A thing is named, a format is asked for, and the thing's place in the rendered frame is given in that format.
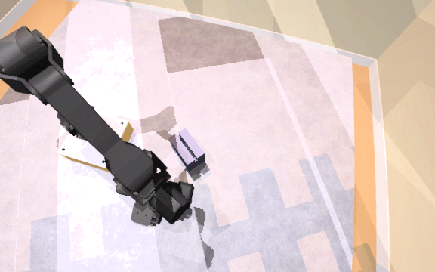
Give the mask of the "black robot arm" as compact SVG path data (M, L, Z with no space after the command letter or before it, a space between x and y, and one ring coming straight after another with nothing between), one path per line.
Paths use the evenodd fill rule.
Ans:
M132 222L152 227L164 218L172 225L188 209L190 201L167 182L167 166L153 151L123 141L101 118L73 87L63 58L37 29L22 26L0 39L0 79L50 104L63 128L101 153L113 181L136 201Z

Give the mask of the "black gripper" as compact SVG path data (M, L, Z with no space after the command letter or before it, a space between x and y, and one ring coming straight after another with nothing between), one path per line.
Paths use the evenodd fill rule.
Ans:
M168 181L170 184L172 184L181 194L183 194L190 202L193 195L194 186L192 184L184 183L184 182L174 182L174 181ZM116 192L118 194L129 196L124 190L122 190L118 185L116 185ZM134 191L132 192L134 195L138 195L138 192Z

